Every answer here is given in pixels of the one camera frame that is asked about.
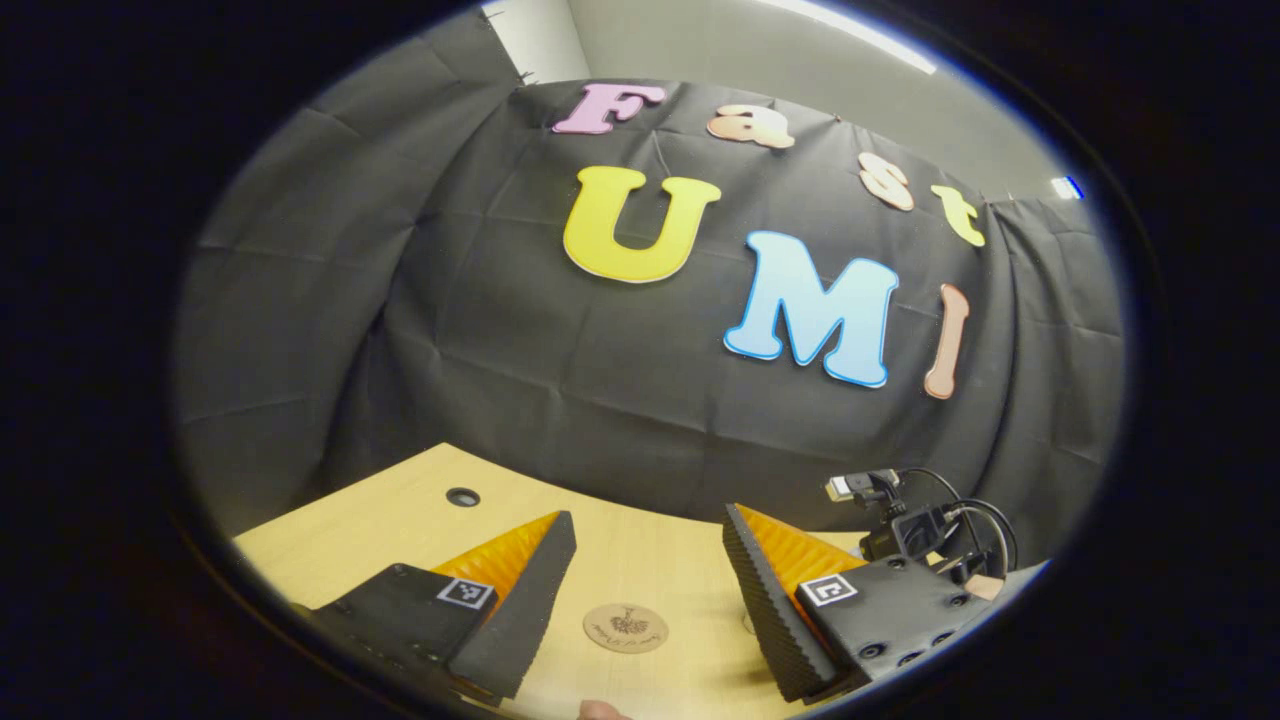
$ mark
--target black fabric backdrop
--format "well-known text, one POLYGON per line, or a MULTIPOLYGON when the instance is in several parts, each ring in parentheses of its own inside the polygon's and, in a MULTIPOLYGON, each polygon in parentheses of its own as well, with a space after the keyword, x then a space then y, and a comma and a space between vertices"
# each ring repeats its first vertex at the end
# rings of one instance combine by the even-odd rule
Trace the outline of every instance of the black fabric backdrop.
MULTIPOLYGON (((668 99, 603 136, 552 133, 584 83, 522 87, 468 13, 374 59, 264 146, 196 243, 174 354, 183 450, 223 527, 449 442, 605 500, 704 520, 736 501, 806 529, 874 521, 828 502, 828 475, 925 465, 1010 515, 1024 565, 1048 556, 1103 477, 1125 389, 1121 299, 1082 204, 988 204, 782 99, 611 81, 668 99), (796 145, 710 136, 731 102, 777 109, 796 145), (865 191, 861 151, 902 168, 914 211, 865 191), (663 178, 721 188, 684 269, 632 286, 573 265, 563 227, 586 165, 645 173, 618 220, 632 247, 662 227, 663 178), (950 229, 931 184, 979 208, 984 247, 950 229), (897 272, 884 387, 724 348, 755 229, 801 238, 824 283, 854 258, 897 272), (972 315, 956 392, 938 401, 922 382, 943 282, 972 315)), ((945 495, 911 478, 908 497, 945 495)))

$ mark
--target black foam pad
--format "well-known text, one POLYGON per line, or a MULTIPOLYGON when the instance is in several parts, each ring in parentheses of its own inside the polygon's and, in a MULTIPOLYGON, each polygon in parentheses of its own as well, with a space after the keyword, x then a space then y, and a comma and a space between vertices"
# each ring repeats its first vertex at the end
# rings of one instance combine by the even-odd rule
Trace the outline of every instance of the black foam pad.
POLYGON ((490 705, 516 697, 547 633, 556 594, 576 550, 573 518, 561 511, 502 607, 449 661, 449 671, 466 682, 457 688, 460 692, 490 705))
POLYGON ((841 673, 791 603, 742 514, 724 507, 724 550, 778 691, 787 702, 817 696, 841 673))

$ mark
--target wooden table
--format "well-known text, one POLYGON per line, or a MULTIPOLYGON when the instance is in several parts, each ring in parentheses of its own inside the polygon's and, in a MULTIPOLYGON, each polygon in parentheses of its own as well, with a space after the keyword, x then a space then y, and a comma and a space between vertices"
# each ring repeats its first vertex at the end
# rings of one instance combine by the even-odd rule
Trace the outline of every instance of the wooden table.
MULTIPOLYGON (((814 492, 822 492, 819 484, 814 492)), ((742 624, 745 606, 721 527, 636 510, 558 488, 448 445, 276 518, 236 538, 289 601, 319 607, 392 562, 430 569, 556 510, 573 514, 577 553, 509 717, 572 720, 584 698, 635 720, 769 719, 806 710, 778 693, 742 624), (445 500, 471 488, 475 507, 445 500), (628 602, 671 629, 652 652, 622 655, 591 642, 588 611, 628 602)), ((864 533, 813 533, 852 548, 864 533)))

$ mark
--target yellow letter u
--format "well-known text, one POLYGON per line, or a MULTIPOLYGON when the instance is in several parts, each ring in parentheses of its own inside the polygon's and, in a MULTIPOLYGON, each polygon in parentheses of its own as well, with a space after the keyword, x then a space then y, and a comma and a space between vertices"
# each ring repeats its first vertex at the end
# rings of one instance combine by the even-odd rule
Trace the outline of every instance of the yellow letter u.
POLYGON ((667 178, 671 208, 658 241, 645 250, 623 247, 613 238, 627 195, 644 186, 644 173, 627 168, 591 165, 577 173, 582 191, 564 224, 564 251, 588 273, 628 283, 669 278, 689 260, 694 237, 708 202, 719 200, 719 188, 692 178, 667 178))

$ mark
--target blue letter m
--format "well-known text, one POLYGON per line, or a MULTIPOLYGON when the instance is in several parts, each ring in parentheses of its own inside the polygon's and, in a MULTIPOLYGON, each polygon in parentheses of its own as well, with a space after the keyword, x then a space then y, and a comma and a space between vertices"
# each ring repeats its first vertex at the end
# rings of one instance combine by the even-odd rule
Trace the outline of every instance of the blue letter m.
POLYGON ((824 292, 813 259, 797 238, 756 231, 746 236, 746 245, 755 250, 755 281, 742 324, 724 333, 730 350, 763 360, 782 355, 782 342, 773 334, 781 309, 796 363, 812 363, 831 333, 844 324, 840 343, 823 359, 827 373, 867 387, 888 380, 881 351, 897 273, 873 260, 856 259, 824 292))

